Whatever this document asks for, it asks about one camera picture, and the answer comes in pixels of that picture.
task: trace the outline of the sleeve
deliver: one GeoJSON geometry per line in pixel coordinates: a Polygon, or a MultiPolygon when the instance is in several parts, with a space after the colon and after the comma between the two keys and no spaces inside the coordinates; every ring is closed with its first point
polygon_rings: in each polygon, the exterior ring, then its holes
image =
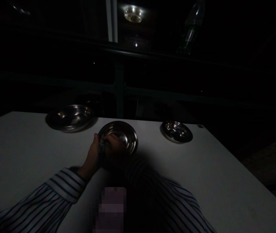
{"type": "Polygon", "coordinates": [[[125,178],[156,211],[169,232],[216,232],[192,193],[161,177],[143,159],[136,157],[130,162],[125,178]]]}
{"type": "Polygon", "coordinates": [[[2,232],[56,232],[86,182],[64,168],[12,208],[0,212],[2,232]]]}

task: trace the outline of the white table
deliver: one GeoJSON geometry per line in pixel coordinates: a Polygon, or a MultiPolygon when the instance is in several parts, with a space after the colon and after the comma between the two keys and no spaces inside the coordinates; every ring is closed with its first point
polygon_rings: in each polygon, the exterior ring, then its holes
{"type": "MultiPolygon", "coordinates": [[[[98,118],[91,128],[66,134],[50,129],[45,114],[11,112],[0,117],[0,211],[61,168],[81,165],[93,134],[114,120],[98,118]]],[[[207,129],[187,124],[193,140],[176,144],[160,133],[161,122],[123,121],[137,132],[137,153],[191,191],[217,232],[276,232],[276,198],[207,129]]],[[[107,176],[103,169],[93,176],[59,232],[85,232],[107,176]]]]}

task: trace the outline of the ceiling light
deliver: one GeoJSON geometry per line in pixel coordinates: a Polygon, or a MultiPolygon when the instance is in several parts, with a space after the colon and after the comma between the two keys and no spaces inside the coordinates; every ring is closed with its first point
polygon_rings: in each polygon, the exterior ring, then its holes
{"type": "Polygon", "coordinates": [[[124,9],[124,17],[132,23],[140,23],[142,20],[141,10],[136,6],[127,6],[124,9]]]}

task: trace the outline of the bowl rim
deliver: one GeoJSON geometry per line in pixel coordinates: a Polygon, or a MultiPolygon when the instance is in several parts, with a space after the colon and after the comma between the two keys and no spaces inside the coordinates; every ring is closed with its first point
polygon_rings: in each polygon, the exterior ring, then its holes
{"type": "Polygon", "coordinates": [[[136,149],[137,149],[137,145],[138,145],[138,135],[137,135],[136,131],[134,130],[134,128],[133,128],[130,124],[128,124],[127,122],[125,122],[125,121],[111,121],[111,122],[105,124],[105,125],[99,130],[99,132],[98,132],[99,140],[100,140],[101,137],[102,137],[102,134],[103,134],[104,129],[106,129],[109,125],[115,124],[115,123],[126,125],[126,126],[128,126],[128,127],[133,131],[133,133],[134,133],[134,135],[135,135],[135,138],[136,138],[136,143],[135,143],[135,147],[134,147],[132,150],[129,151],[130,154],[133,154],[133,153],[136,151],[136,149]]]}
{"type": "Polygon", "coordinates": [[[193,139],[193,134],[192,134],[191,130],[190,130],[186,125],[182,124],[181,122],[168,120],[168,121],[163,121],[163,123],[162,123],[161,126],[162,126],[162,129],[163,129],[165,135],[166,135],[167,137],[170,137],[171,139],[177,141],[177,142],[186,143],[186,142],[192,141],[192,139],[193,139]],[[176,139],[175,137],[169,135],[169,134],[166,132],[167,130],[165,129],[165,125],[166,125],[167,123],[175,123],[175,124],[178,124],[178,125],[182,126],[182,127],[189,133],[189,138],[188,138],[187,140],[178,140],[178,139],[176,139]]]}
{"type": "Polygon", "coordinates": [[[52,129],[55,129],[55,130],[71,130],[73,128],[77,128],[77,127],[80,127],[82,126],[83,124],[86,124],[87,122],[89,122],[92,118],[94,117],[94,112],[93,110],[89,107],[89,106],[86,106],[86,105],[67,105],[65,107],[62,107],[62,108],[57,108],[57,109],[54,109],[52,111],[50,111],[46,117],[45,117],[45,122],[47,123],[47,125],[49,127],[51,127],[52,129]],[[52,124],[51,122],[49,122],[50,120],[50,117],[52,114],[56,114],[56,113],[59,113],[61,112],[64,108],[67,108],[67,107],[83,107],[83,108],[88,108],[90,110],[90,116],[88,118],[86,118],[85,120],[82,120],[82,121],[79,121],[78,123],[75,123],[73,125],[70,125],[70,126],[58,126],[58,125],[55,125],[55,124],[52,124]]]}

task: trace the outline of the metal bowl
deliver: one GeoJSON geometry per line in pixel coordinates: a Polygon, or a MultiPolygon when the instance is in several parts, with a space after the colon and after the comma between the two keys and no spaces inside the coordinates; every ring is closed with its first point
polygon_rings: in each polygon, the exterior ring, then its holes
{"type": "Polygon", "coordinates": [[[164,121],[162,129],[165,136],[176,143],[190,142],[193,139],[193,134],[184,124],[176,121],[164,121]]]}
{"type": "Polygon", "coordinates": [[[138,137],[131,125],[124,121],[113,121],[106,124],[99,131],[99,138],[103,138],[108,134],[115,134],[119,139],[124,142],[128,151],[132,154],[138,143],[138,137]]]}
{"type": "Polygon", "coordinates": [[[45,121],[52,129],[76,132],[91,123],[93,111],[84,105],[69,105],[49,113],[45,121]]]}

